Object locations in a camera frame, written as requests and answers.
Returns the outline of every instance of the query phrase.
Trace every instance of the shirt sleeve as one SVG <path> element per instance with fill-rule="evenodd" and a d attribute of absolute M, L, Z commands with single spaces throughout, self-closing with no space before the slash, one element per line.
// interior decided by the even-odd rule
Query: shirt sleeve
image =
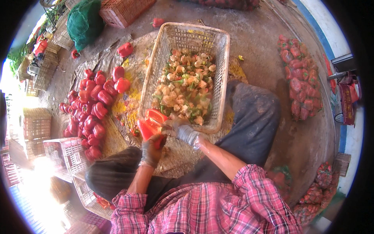
<path fill-rule="evenodd" d="M 257 165 L 246 165 L 235 175 L 234 190 L 242 196 L 253 212 L 267 222 L 265 233 L 302 233 L 294 214 L 283 201 L 272 180 L 265 177 L 264 169 Z"/>
<path fill-rule="evenodd" d="M 112 200 L 117 207 L 111 217 L 111 233 L 147 233 L 148 216 L 144 214 L 147 194 L 122 190 Z"/>

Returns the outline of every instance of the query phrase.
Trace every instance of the plastic glove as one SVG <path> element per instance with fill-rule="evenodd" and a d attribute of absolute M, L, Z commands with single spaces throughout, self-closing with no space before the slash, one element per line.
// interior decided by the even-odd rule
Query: plastic glove
<path fill-rule="evenodd" d="M 142 158 L 140 160 L 139 166 L 147 164 L 153 168 L 157 167 L 162 155 L 162 148 L 166 143 L 166 137 L 161 141 L 160 148 L 156 149 L 154 143 L 161 137 L 160 134 L 151 136 L 148 141 L 142 142 Z"/>

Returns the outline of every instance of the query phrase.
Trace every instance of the dark pants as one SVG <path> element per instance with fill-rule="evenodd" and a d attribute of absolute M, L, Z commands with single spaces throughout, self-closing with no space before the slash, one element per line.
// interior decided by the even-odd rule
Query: dark pants
<path fill-rule="evenodd" d="M 234 111 L 231 131 L 216 145 L 247 164 L 263 167 L 270 152 L 280 119 L 278 98 L 267 89 L 247 85 L 237 80 L 227 84 L 226 101 Z M 141 159 L 141 150 L 127 149 L 96 161 L 86 172 L 88 186 L 111 201 L 122 189 L 127 189 Z M 144 211 L 151 209 L 168 190 L 179 185 L 199 182 L 231 183 L 228 177 L 207 157 L 193 171 L 178 179 L 153 176 L 147 189 Z"/>

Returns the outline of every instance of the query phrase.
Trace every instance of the pink plaid shirt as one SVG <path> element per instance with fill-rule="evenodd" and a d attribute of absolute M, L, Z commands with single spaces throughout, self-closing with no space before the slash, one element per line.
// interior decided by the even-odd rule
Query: pink plaid shirt
<path fill-rule="evenodd" d="M 111 233 L 301 233 L 265 171 L 247 165 L 232 184 L 191 183 L 165 193 L 144 213 L 146 194 L 113 198 Z"/>

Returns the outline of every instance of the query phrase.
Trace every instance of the worker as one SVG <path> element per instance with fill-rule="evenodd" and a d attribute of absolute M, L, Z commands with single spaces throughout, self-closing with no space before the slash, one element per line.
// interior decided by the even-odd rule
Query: worker
<path fill-rule="evenodd" d="M 160 135 L 143 142 L 142 150 L 128 147 L 89 168 L 89 187 L 117 207 L 112 233 L 302 232 L 262 168 L 279 125 L 278 98 L 235 80 L 227 84 L 226 101 L 234 123 L 215 144 L 187 120 L 165 122 L 177 139 L 205 154 L 180 178 L 153 176 L 162 154 L 154 146 Z"/>

